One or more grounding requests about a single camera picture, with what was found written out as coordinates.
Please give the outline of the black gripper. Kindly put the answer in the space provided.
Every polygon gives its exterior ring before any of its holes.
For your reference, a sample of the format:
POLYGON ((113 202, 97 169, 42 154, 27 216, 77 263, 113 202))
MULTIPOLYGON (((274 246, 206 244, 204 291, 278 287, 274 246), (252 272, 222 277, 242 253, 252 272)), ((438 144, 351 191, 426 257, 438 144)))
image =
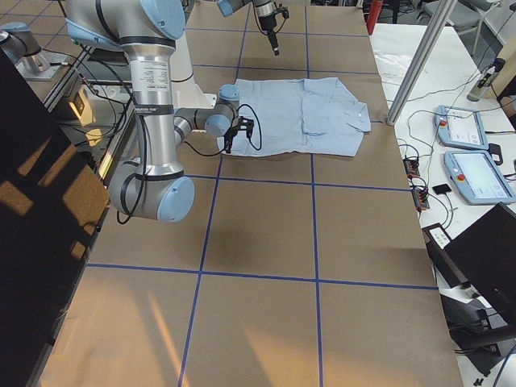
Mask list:
POLYGON ((277 27, 274 15, 260 16, 260 29, 268 37, 268 41, 273 49, 274 56, 279 56, 279 45, 275 28, 277 27))
POLYGON ((239 131, 244 130, 244 118, 239 116, 234 123, 231 124, 230 128, 224 135, 224 146, 223 151, 226 154, 231 153, 233 139, 237 136, 239 131))

